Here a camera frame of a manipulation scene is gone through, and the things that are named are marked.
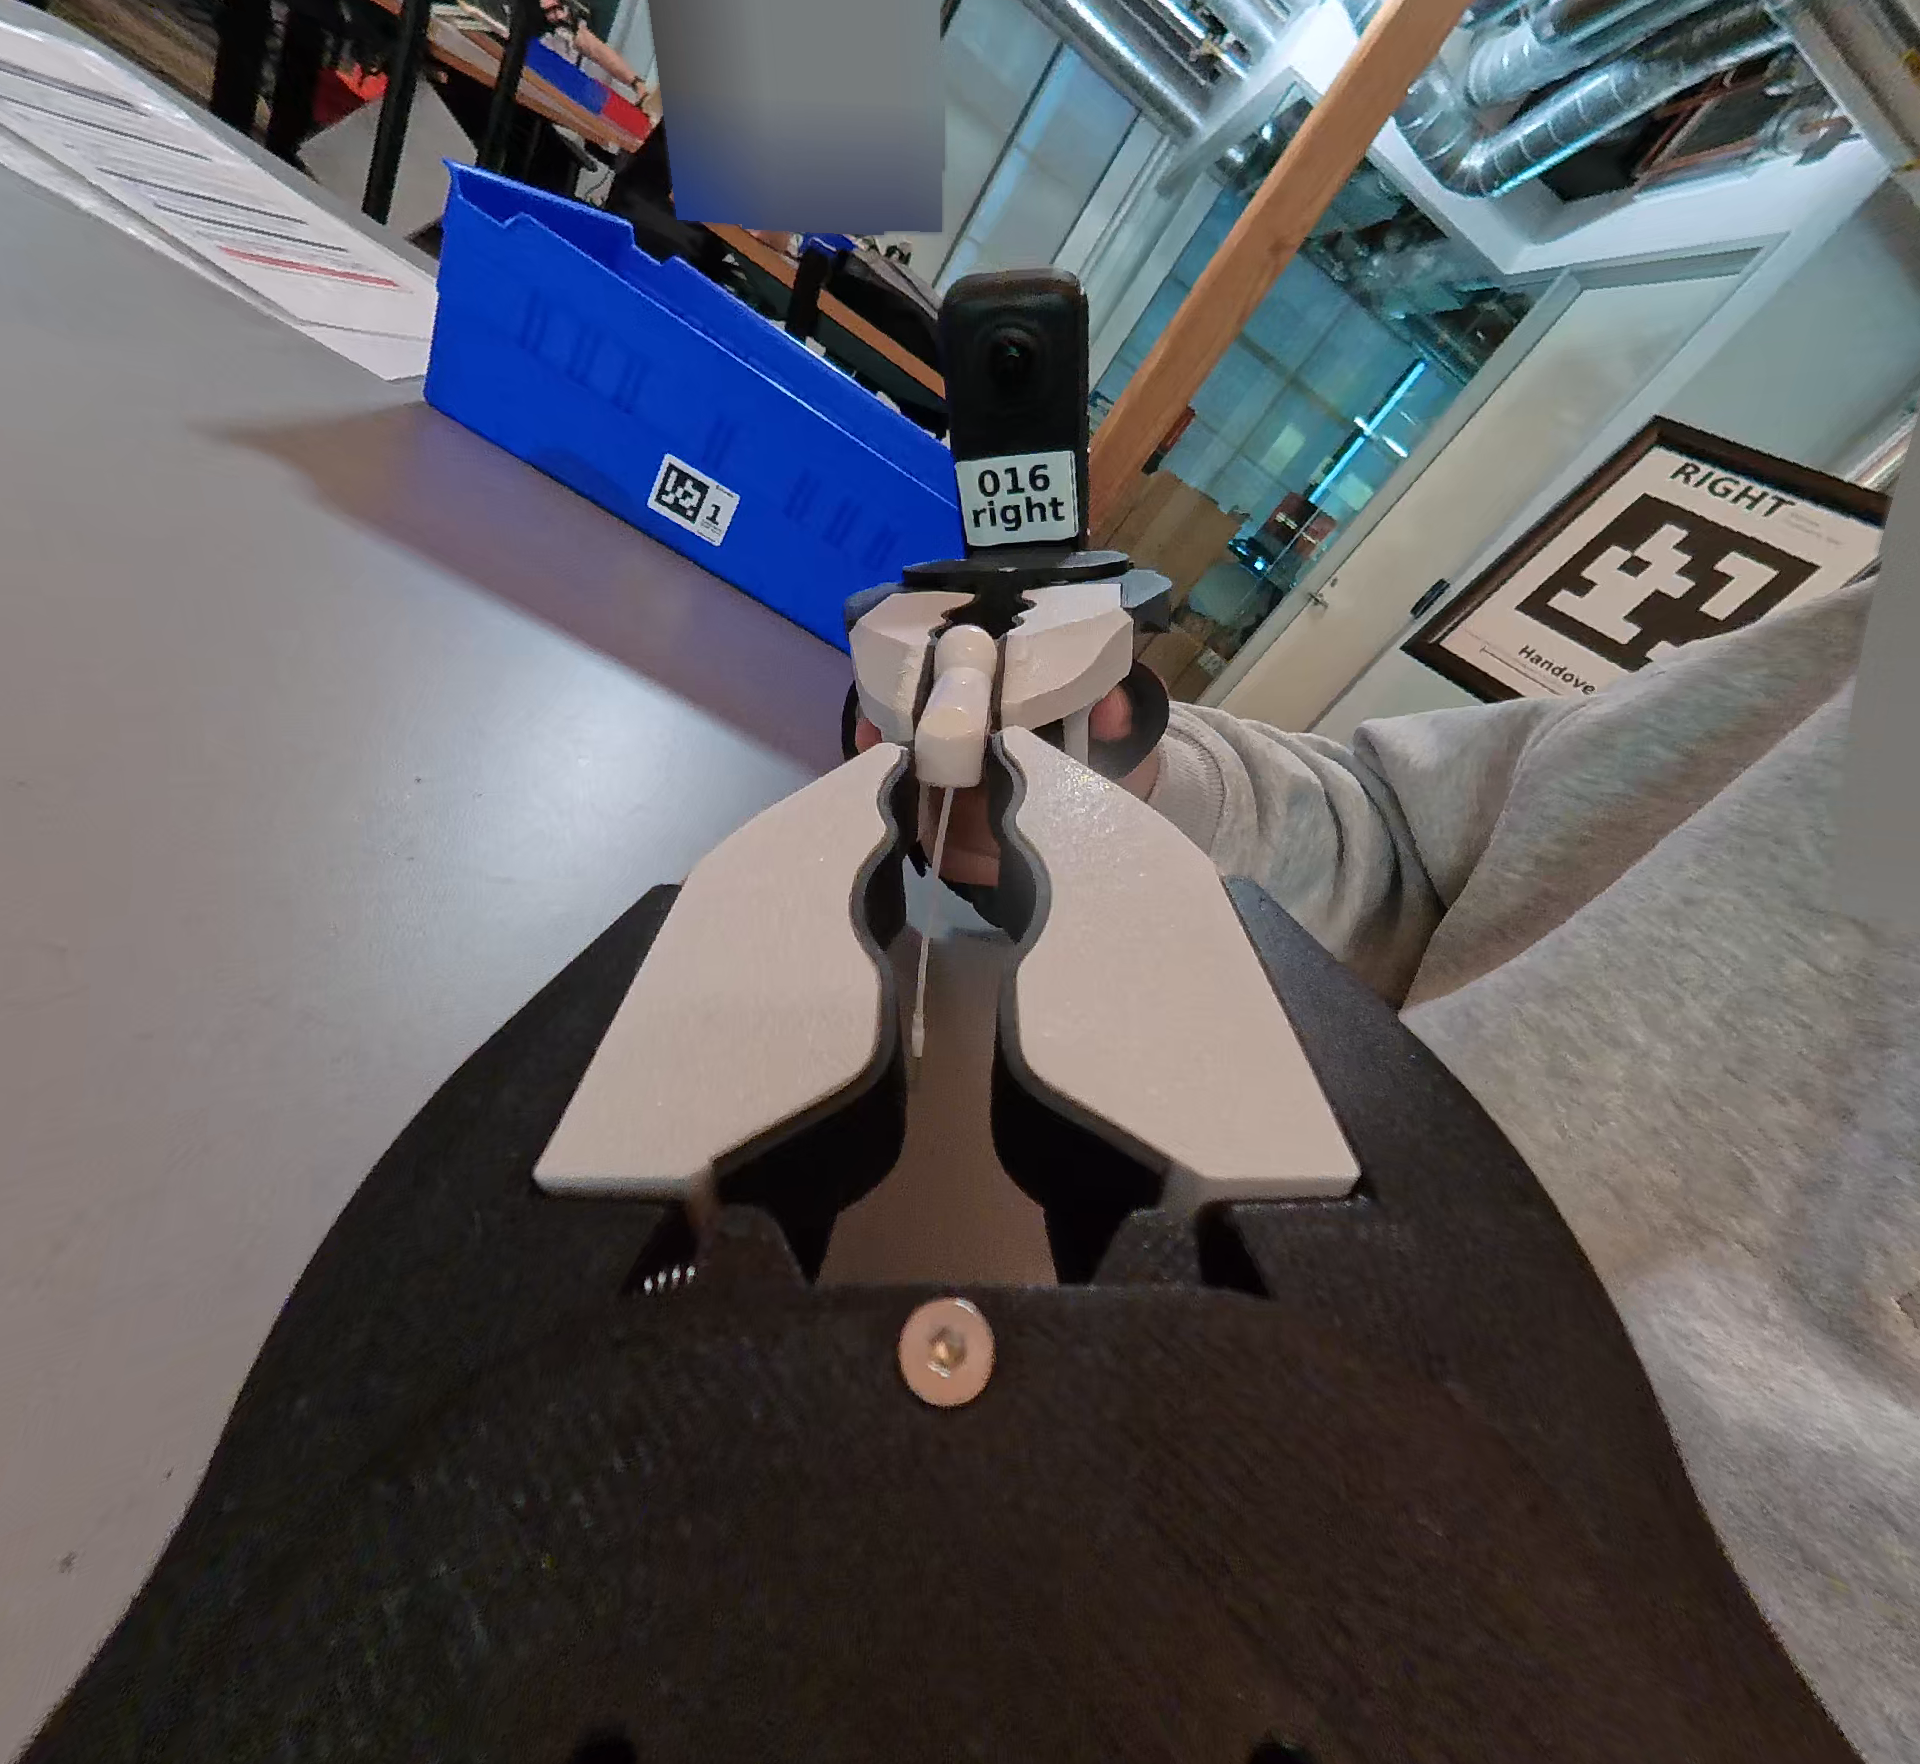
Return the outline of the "framed black-white marker poster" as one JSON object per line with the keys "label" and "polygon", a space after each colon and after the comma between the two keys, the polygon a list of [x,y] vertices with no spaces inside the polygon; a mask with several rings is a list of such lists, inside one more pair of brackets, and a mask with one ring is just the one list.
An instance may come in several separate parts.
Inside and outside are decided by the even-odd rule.
{"label": "framed black-white marker poster", "polygon": [[1472,582],[1417,607],[1403,655],[1483,700],[1589,699],[1858,582],[1884,515],[1884,490],[1649,419]]}

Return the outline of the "person's right forearm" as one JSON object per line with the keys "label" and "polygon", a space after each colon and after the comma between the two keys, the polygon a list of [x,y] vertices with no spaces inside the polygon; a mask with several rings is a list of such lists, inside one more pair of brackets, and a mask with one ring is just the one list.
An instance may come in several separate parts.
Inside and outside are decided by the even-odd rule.
{"label": "person's right forearm", "polygon": [[1146,801],[1390,1006],[1563,930],[1756,776],[1858,670],[1874,582],[1587,699],[1372,721],[1350,744],[1175,706]]}

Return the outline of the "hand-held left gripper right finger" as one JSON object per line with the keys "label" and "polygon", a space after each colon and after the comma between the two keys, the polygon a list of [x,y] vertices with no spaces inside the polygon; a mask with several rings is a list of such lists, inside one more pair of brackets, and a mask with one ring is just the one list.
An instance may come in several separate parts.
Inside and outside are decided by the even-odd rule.
{"label": "hand-held left gripper right finger", "polygon": [[1160,1178],[1165,1209],[1345,1197],[1359,1157],[1212,858],[1027,727],[1001,884],[1038,888],[1001,1044],[1054,1113]]}

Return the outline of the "brown cardboard box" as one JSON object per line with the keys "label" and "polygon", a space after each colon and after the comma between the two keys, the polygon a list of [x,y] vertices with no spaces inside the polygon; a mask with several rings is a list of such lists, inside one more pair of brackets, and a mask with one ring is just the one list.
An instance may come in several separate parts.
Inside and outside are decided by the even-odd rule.
{"label": "brown cardboard box", "polygon": [[1239,650],[1257,591],[1236,552],[1243,515],[1226,509],[1175,471],[1138,473],[1102,530],[1102,541],[1170,582],[1170,616],[1141,650],[1184,700],[1199,700]]}

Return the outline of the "printed white paper sheet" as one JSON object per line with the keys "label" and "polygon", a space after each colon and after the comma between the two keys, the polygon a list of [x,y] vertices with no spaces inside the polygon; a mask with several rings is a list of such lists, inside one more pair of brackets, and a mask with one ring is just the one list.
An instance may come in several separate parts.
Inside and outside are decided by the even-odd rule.
{"label": "printed white paper sheet", "polygon": [[428,368],[436,275],[188,118],[136,68],[2,24],[2,159],[401,384]]}

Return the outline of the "blue plastic storage bin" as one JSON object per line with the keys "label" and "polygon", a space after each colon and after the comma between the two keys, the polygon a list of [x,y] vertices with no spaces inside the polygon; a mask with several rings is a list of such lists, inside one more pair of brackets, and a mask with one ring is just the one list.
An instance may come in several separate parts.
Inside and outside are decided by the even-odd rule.
{"label": "blue plastic storage bin", "polygon": [[427,404],[833,645],[963,552],[939,439],[617,217],[459,161]]}

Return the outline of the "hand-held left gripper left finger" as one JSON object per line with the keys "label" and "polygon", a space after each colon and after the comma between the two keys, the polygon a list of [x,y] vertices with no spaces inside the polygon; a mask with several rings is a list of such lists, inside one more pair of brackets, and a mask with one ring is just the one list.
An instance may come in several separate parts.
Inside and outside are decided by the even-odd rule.
{"label": "hand-held left gripper left finger", "polygon": [[911,756],[881,744],[699,862],[534,1166],[541,1191],[833,1232],[881,1184],[902,1148],[911,813]]}

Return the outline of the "wooden support beam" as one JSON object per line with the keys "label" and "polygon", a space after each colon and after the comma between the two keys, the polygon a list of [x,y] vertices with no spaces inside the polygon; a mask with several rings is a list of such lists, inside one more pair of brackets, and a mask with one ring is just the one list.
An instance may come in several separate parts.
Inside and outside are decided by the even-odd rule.
{"label": "wooden support beam", "polygon": [[1331,196],[1366,159],[1407,91],[1476,0],[1383,0],[1354,52],[1314,105],[1222,250],[1196,275],[1172,322],[1093,431],[1090,522],[1116,515],[1184,409],[1285,275]]}

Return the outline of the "blue and red box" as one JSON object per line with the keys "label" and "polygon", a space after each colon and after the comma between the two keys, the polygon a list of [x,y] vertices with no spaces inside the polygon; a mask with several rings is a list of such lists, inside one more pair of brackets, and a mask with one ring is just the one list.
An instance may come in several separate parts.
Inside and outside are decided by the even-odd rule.
{"label": "blue and red box", "polygon": [[600,118],[612,126],[620,126],[626,135],[642,143],[656,120],[642,111],[642,105],[626,95],[620,85],[600,81],[599,73],[586,71],[572,60],[561,47],[548,42],[534,42],[523,52],[523,68],[534,71],[545,87],[560,91],[586,113]]}

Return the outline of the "white thin-rod plastic tool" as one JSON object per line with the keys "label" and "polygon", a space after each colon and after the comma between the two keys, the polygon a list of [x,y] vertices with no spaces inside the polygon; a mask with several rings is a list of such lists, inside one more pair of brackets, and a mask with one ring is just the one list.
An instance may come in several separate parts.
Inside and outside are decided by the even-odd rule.
{"label": "white thin-rod plastic tool", "polygon": [[946,875],[946,846],[960,794],[986,774],[994,721],[999,640],[978,625],[952,625],[932,643],[932,684],[914,735],[922,789],[927,875]]}

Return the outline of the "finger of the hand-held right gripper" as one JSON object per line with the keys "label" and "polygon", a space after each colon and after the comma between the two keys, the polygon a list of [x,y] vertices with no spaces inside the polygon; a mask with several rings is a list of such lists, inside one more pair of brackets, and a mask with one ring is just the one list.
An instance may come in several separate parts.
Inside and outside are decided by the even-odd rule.
{"label": "finger of the hand-held right gripper", "polygon": [[1093,753],[1093,707],[1134,665],[1134,616],[1119,589],[1027,589],[1001,635],[990,742],[1006,727],[1061,727],[1068,756]]}
{"label": "finger of the hand-held right gripper", "polygon": [[846,626],[852,688],[846,742],[868,721],[881,744],[914,744],[922,696],[932,680],[932,640],[972,591],[876,586],[847,599]]}

